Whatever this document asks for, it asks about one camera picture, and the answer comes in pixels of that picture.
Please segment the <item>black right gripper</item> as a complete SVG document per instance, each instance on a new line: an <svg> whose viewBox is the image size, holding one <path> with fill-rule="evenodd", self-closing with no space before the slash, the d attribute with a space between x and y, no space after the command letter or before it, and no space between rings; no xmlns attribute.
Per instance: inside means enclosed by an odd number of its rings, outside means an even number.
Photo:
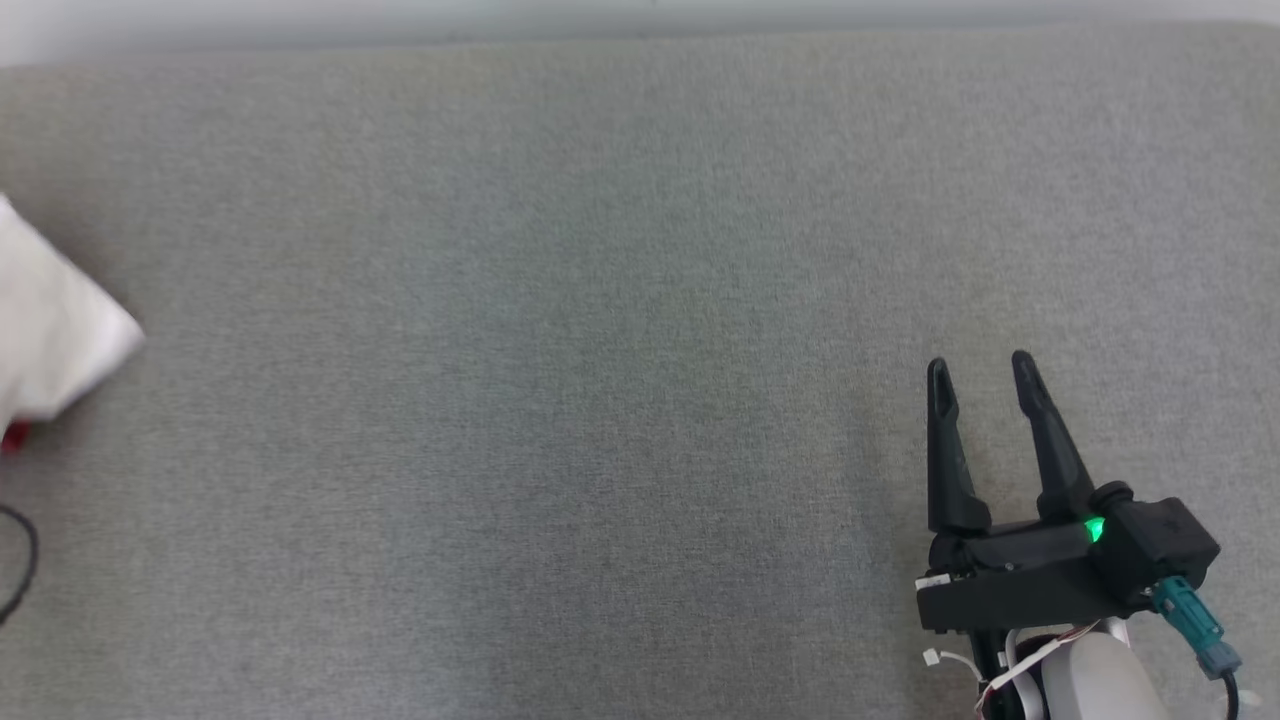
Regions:
<svg viewBox="0 0 1280 720"><path fill-rule="evenodd" d="M959 432L959 404L943 357L927 368L927 512L933 541L916 583L923 629L938 634L1085 624L1129 618L1134 603L1105 585L1091 551L1098 536L1089 497L1094 484L1036 360L1012 354L1020 410L1039 470L1036 501L1044 524L991 525L975 492Z"/></svg>

